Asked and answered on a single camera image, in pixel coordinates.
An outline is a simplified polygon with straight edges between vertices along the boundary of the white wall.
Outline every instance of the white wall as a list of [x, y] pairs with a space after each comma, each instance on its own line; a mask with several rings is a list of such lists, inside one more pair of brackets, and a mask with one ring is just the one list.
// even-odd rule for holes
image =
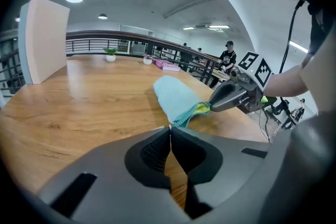
[[[197, 30], [190, 35], [188, 47], [197, 50], [202, 48], [202, 52], [213, 56], [221, 56], [222, 52], [226, 50], [225, 44], [229, 39], [223, 33], [217, 33], [208, 29]], [[247, 51], [253, 50], [251, 46], [247, 45], [241, 40], [234, 40], [234, 51], [237, 54], [237, 62], [241, 61]]]
[[29, 1], [27, 18], [20, 20], [18, 41], [20, 50], [25, 47], [25, 54], [20, 51], [20, 56], [27, 59], [27, 66], [23, 62], [21, 66], [29, 70], [32, 84], [41, 84], [67, 65], [65, 30], [68, 15], [69, 8], [55, 2]]
[[[98, 15], [106, 13], [108, 19], [100, 20]], [[182, 45], [189, 39], [189, 33], [164, 19], [137, 6], [92, 6], [85, 13], [79, 9], [70, 10], [67, 32], [80, 30], [116, 30], [123, 26], [136, 26], [155, 32], [155, 37]]]

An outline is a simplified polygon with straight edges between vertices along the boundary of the wood grain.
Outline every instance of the wood grain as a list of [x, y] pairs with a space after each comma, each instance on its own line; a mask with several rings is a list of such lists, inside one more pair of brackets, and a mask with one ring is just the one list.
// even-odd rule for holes
[[[0, 112], [3, 158], [13, 178], [36, 192], [48, 179], [101, 144], [168, 126], [153, 83], [174, 76], [204, 101], [212, 89], [184, 71], [162, 71], [141, 58], [77, 55], [39, 85], [25, 85]], [[198, 132], [263, 141], [258, 126], [240, 110], [197, 116]], [[172, 195], [184, 208], [186, 175], [170, 153], [165, 173]]]

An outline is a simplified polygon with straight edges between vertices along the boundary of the cloth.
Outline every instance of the cloth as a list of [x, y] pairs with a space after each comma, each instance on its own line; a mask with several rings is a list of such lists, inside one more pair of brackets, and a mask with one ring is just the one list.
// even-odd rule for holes
[[192, 89], [177, 78], [163, 76], [153, 87], [168, 121], [175, 127], [187, 127], [195, 115], [210, 112], [210, 104], [202, 102]]
[[266, 97], [266, 96], [263, 96], [262, 99], [261, 99], [261, 102], [262, 102], [263, 104], [267, 103], [267, 102], [268, 102], [267, 97]]
[[264, 108], [271, 106], [271, 109], [274, 109], [273, 104], [277, 101], [276, 97], [270, 97], [270, 96], [266, 96], [267, 98], [267, 102], [264, 103]]

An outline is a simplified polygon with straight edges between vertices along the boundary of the person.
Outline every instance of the person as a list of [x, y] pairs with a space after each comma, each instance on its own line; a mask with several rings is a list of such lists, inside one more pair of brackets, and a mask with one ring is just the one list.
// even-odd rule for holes
[[273, 104], [271, 105], [271, 112], [274, 115], [280, 115], [280, 113], [285, 110], [284, 104], [281, 102], [278, 106], [274, 107]]
[[[202, 48], [198, 48], [197, 50], [198, 50], [198, 52], [202, 52]], [[201, 58], [198, 57], [198, 56], [196, 56], [196, 57], [195, 57], [195, 60], [196, 60], [196, 61], [200, 61]]]
[[294, 97], [308, 91], [299, 72], [315, 55], [327, 37], [335, 16], [322, 8], [321, 0], [311, 0], [308, 5], [311, 15], [310, 46], [302, 63], [288, 71], [272, 75], [264, 89], [264, 95], [271, 97]]
[[[227, 47], [227, 50], [223, 51], [222, 55], [219, 58], [219, 70], [222, 69], [225, 73], [230, 74], [232, 67], [236, 63], [237, 55], [233, 50], [233, 42], [231, 40], [226, 43], [225, 47]], [[210, 88], [212, 89], [213, 87], [215, 87], [218, 81], [219, 79], [214, 77], [210, 84]]]
[[[180, 52], [181, 55], [181, 62], [185, 62], [185, 63], [189, 63], [192, 60], [192, 55], [188, 54], [186, 52]], [[188, 70], [188, 66], [184, 65], [184, 64], [179, 64], [178, 65], [183, 71], [187, 72]]]
[[[306, 100], [304, 98], [301, 99], [300, 100], [301, 107], [299, 107], [298, 109], [295, 109], [295, 110], [290, 112], [290, 114], [292, 115], [292, 117], [294, 118], [294, 120], [296, 122], [299, 122], [299, 120], [303, 117], [305, 102], [306, 102]], [[287, 130], [287, 129], [292, 128], [292, 126], [293, 126], [292, 120], [290, 118], [287, 118], [284, 125], [282, 126], [282, 128]]]

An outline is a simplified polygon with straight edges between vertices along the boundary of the metal railing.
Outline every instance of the metal railing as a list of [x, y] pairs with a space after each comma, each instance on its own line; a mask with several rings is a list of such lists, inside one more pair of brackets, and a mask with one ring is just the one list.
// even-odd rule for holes
[[[143, 46], [144, 53], [133, 50], [134, 46]], [[120, 31], [79, 31], [67, 34], [67, 56], [78, 54], [106, 54], [105, 48], [115, 48], [116, 55], [168, 60], [190, 73], [201, 82], [208, 84], [217, 59], [191, 48], [166, 40]]]
[[2, 54], [6, 46], [7, 51], [10, 50], [0, 58], [0, 90], [4, 98], [11, 98], [26, 83], [21, 70], [19, 51], [14, 47], [16, 40], [17, 38], [11, 38], [0, 44]]

